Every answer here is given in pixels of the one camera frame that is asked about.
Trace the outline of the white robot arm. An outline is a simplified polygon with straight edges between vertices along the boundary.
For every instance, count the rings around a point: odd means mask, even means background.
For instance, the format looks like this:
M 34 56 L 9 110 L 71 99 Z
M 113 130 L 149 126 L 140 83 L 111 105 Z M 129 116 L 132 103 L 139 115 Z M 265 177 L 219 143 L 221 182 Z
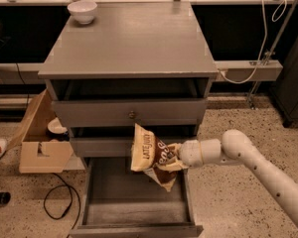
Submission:
M 242 132 L 227 130 L 220 140 L 187 140 L 173 147 L 187 169 L 243 164 L 298 228 L 298 183 L 269 162 Z

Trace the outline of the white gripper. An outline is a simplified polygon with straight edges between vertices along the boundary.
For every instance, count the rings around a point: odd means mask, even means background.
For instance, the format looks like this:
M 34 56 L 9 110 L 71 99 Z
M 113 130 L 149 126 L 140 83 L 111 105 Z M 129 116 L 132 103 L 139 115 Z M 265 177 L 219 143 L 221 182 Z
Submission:
M 169 159 L 181 159 L 189 168 L 199 168 L 203 164 L 201 145 L 197 140 L 186 141 L 182 145 L 173 143 L 168 148 Z

